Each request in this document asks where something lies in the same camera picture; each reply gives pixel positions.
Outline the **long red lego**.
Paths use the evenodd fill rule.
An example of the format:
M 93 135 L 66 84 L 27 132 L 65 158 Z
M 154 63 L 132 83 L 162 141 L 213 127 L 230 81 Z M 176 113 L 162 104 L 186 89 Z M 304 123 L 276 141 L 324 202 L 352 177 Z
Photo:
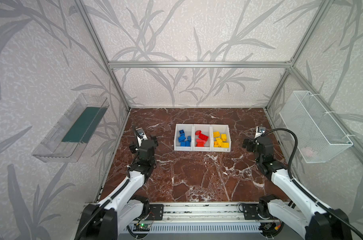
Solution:
M 197 143 L 203 143 L 203 144 L 205 144 L 205 143 L 206 143 L 206 141 L 204 141 L 204 140 L 202 140 L 202 139 L 196 139 L 196 142 L 197 142 Z

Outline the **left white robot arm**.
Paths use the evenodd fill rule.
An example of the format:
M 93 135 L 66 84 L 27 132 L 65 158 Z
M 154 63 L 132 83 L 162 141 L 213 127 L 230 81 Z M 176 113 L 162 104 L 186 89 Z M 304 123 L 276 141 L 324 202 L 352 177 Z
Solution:
M 81 215 L 75 240 L 117 240 L 135 219 L 149 214 L 149 201 L 135 193 L 156 167 L 157 137 L 137 138 L 136 155 L 125 179 L 98 204 L 87 205 Z

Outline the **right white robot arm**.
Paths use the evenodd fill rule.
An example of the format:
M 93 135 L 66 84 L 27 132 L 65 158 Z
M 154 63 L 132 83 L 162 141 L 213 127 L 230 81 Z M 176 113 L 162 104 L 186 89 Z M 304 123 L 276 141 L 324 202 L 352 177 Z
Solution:
M 257 207 L 259 216 L 281 220 L 305 240 L 351 240 L 352 234 L 363 240 L 363 234 L 350 224 L 342 210 L 332 209 L 293 177 L 291 167 L 298 139 L 291 130 L 282 130 L 294 139 L 287 165 L 274 158 L 274 146 L 269 135 L 276 129 L 267 131 L 264 127 L 257 127 L 254 139 L 243 141 L 243 148 L 254 153 L 261 174 L 279 187 L 292 202 L 288 205 L 275 195 L 261 197 Z

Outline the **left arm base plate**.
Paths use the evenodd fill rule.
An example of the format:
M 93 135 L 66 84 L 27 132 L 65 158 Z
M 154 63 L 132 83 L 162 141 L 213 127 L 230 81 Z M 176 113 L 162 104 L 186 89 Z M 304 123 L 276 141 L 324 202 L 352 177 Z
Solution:
M 142 221 L 161 221 L 164 215 L 163 204 L 149 204 L 144 206 L 142 215 L 139 220 Z

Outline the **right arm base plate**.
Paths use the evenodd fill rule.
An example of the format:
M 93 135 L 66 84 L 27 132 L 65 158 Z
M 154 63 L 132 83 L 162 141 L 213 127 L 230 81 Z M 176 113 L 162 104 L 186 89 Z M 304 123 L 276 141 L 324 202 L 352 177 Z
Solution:
M 245 220 L 261 220 L 261 217 L 258 215 L 257 205 L 240 203 L 238 209 L 243 214 Z

